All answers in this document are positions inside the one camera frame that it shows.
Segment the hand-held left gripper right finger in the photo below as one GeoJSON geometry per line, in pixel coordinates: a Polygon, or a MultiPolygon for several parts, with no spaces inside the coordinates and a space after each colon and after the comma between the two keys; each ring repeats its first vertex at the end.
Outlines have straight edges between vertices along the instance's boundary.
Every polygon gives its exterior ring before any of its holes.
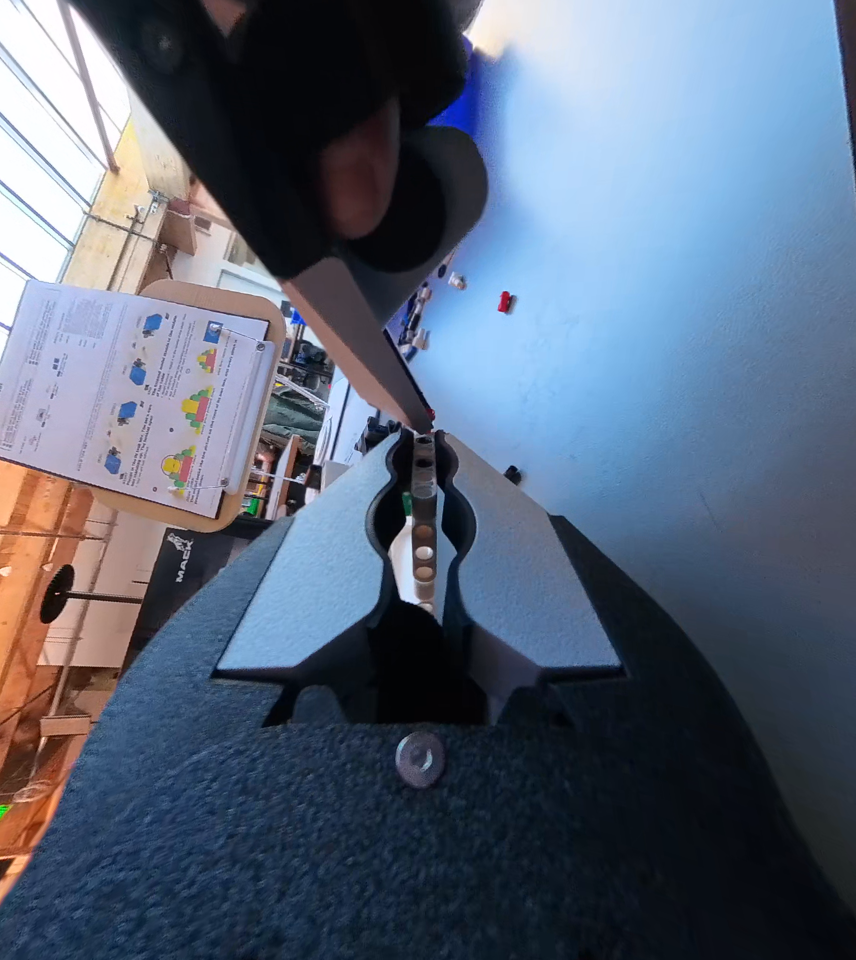
{"type": "Polygon", "coordinates": [[[517,690],[620,678],[622,660],[549,514],[453,434],[435,434],[451,546],[442,625],[495,722],[517,690]]]}

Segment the blue plastic bin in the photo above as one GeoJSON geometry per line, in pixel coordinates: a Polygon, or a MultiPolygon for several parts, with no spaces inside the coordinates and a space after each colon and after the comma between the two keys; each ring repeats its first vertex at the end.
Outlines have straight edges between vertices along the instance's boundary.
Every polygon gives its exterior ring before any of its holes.
{"type": "Polygon", "coordinates": [[[466,58],[466,78],[458,98],[429,121],[429,127],[456,129],[469,136],[486,158],[501,137],[499,130],[506,88],[517,72],[512,44],[488,49],[460,36],[466,58]]]}

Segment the white lego beam with holes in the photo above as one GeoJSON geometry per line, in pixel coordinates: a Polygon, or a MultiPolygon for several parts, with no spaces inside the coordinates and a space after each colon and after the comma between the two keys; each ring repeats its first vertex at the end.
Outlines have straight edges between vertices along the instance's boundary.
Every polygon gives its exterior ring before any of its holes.
{"type": "Polygon", "coordinates": [[[405,525],[388,555],[400,598],[439,621],[436,467],[434,434],[415,436],[410,484],[402,493],[405,525]]]}

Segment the person's right hand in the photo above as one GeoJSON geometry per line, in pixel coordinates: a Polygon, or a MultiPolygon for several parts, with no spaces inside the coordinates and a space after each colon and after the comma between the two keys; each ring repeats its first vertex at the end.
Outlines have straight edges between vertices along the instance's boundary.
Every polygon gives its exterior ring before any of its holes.
{"type": "Polygon", "coordinates": [[[399,102],[391,98],[320,153],[319,196],[339,238],[360,239],[384,220],[397,177],[400,133],[399,102]]]}

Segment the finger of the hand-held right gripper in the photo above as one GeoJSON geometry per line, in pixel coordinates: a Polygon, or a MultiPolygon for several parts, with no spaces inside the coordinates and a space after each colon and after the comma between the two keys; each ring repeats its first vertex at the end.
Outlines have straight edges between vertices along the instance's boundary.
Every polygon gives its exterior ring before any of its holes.
{"type": "Polygon", "coordinates": [[[323,258],[280,285],[365,402],[416,434],[432,432],[428,403],[343,260],[323,258]]]}

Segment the black lego box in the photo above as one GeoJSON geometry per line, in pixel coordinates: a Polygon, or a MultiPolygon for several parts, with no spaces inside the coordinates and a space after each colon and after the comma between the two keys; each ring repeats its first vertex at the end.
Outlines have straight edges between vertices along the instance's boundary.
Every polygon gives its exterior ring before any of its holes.
{"type": "Polygon", "coordinates": [[[184,604],[271,525],[271,521],[241,515],[214,533],[168,527],[147,581],[121,674],[184,604]]]}

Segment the instruction clipboard on stand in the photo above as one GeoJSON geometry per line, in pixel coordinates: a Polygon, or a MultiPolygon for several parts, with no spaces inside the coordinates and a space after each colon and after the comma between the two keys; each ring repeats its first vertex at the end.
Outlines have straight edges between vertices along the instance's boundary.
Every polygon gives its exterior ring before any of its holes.
{"type": "Polygon", "coordinates": [[[0,461],[196,532],[241,511],[281,342],[268,299],[30,280],[0,360],[0,461]]]}

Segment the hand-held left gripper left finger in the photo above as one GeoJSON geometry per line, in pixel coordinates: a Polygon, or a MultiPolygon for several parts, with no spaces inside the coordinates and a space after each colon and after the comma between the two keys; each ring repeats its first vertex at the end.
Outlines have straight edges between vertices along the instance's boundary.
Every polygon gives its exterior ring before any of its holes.
{"type": "Polygon", "coordinates": [[[222,676],[323,676],[366,657],[366,628],[395,593],[387,546],[403,521],[389,434],[291,520],[218,662],[222,676]]]}

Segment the scattered small lego pieces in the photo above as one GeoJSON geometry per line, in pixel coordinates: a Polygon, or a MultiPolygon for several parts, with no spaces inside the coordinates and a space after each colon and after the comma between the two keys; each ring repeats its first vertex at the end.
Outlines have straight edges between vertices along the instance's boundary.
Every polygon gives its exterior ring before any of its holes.
{"type": "Polygon", "coordinates": [[[396,315],[397,320],[389,324],[388,333],[397,347],[402,359],[410,363],[417,354],[425,352],[430,346],[431,332],[425,327],[425,314],[434,295],[441,289],[464,292],[468,282],[455,263],[458,250],[454,248],[421,280],[415,291],[409,295],[396,315]]]}

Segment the black floor lamp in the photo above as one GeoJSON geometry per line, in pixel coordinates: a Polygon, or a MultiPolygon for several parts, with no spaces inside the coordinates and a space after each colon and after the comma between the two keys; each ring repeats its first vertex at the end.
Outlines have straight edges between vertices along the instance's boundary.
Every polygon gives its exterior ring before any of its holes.
{"type": "Polygon", "coordinates": [[[39,607],[39,620],[43,625],[49,626],[64,612],[71,601],[85,603],[112,603],[123,605],[141,606],[144,602],[142,597],[136,595],[124,595],[114,593],[103,593],[90,590],[75,589],[76,571],[73,565],[66,563],[54,572],[41,600],[39,607]]]}

